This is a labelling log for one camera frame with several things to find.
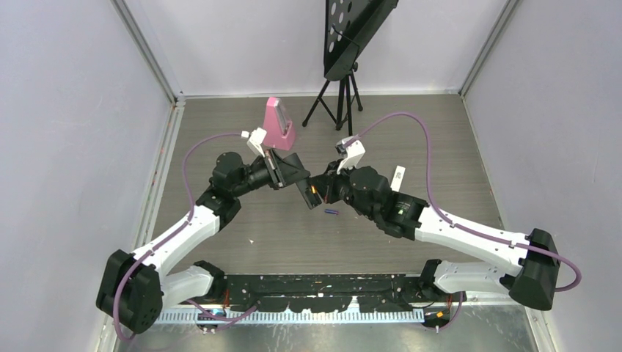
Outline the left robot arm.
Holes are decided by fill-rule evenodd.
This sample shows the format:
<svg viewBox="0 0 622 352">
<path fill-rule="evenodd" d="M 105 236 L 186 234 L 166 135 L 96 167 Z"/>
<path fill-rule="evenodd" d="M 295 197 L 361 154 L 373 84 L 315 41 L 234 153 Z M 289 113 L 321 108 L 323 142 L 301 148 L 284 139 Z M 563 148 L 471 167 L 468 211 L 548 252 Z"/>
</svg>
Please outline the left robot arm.
<svg viewBox="0 0 622 352">
<path fill-rule="evenodd" d="M 310 176 L 297 154 L 267 149 L 245 164 L 234 152 L 217 159 L 208 188 L 190 211 L 157 238 L 130 253 L 118 249 L 106 262 L 95 306 L 134 334 L 147 331 L 164 309 L 200 297 L 224 297 L 224 273 L 205 261 L 173 274 L 195 247 L 223 230 L 241 209 L 241 196 L 264 186 L 274 190 Z"/>
</svg>

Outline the white remote control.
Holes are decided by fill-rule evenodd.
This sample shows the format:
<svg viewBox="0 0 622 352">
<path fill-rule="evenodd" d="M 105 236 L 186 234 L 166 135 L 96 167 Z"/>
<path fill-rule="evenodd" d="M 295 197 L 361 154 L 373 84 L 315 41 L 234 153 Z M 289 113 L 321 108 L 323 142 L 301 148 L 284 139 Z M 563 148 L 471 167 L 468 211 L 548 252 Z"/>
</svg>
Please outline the white remote control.
<svg viewBox="0 0 622 352">
<path fill-rule="evenodd" d="M 403 177 L 405 174 L 406 168 L 403 166 L 396 166 L 395 167 L 395 171 L 394 174 L 392 176 L 392 181 L 390 183 L 390 188 L 393 191 L 399 192 L 400 191 L 400 187 L 403 183 Z"/>
</svg>

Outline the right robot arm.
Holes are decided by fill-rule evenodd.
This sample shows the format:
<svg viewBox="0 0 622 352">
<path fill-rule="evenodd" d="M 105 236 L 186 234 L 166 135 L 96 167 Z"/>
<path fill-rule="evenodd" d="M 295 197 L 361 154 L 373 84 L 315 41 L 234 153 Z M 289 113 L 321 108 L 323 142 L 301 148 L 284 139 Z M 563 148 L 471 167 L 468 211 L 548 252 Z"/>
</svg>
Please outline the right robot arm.
<svg viewBox="0 0 622 352">
<path fill-rule="evenodd" d="M 394 238 L 435 243 L 477 258 L 475 263 L 428 260 L 418 282 L 421 296 L 478 291 L 507 294 L 540 311 L 553 306 L 560 256 L 550 233 L 506 232 L 437 210 L 424 199 L 393 191 L 385 176 L 364 166 L 344 172 L 332 162 L 313 177 L 310 191 L 327 204 L 342 201 Z"/>
</svg>

